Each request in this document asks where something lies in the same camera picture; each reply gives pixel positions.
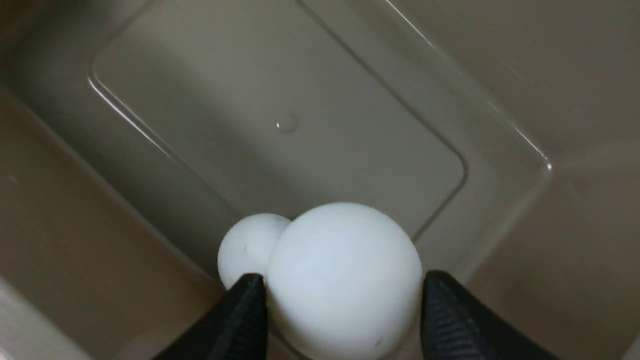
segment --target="beige surface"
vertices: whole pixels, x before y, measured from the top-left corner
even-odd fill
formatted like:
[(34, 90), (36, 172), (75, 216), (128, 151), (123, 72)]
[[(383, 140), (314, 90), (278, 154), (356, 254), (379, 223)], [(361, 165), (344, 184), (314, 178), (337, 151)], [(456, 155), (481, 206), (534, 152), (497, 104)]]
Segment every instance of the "beige surface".
[(6, 92), (0, 111), (1, 277), (95, 359), (148, 332), (160, 334), (151, 347), (163, 347), (214, 304), (213, 283), (108, 197)]
[(391, 0), (550, 151), (556, 181), (471, 287), (564, 359), (640, 330), (640, 3)]

